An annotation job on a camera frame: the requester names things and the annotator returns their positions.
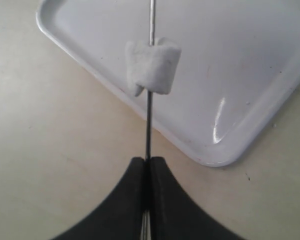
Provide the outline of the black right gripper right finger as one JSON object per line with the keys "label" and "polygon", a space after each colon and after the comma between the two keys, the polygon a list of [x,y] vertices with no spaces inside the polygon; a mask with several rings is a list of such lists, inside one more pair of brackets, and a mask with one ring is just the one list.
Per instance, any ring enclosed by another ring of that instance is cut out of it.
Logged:
{"label": "black right gripper right finger", "polygon": [[150,234],[153,240],[241,240],[184,191],[163,157],[149,161]]}

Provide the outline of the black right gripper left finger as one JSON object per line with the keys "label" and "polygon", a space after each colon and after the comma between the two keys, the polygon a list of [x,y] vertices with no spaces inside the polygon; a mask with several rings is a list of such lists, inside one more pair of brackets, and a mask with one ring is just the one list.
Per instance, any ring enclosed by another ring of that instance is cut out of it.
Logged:
{"label": "black right gripper left finger", "polygon": [[139,240],[145,161],[131,159],[112,192],[89,215],[55,240]]}

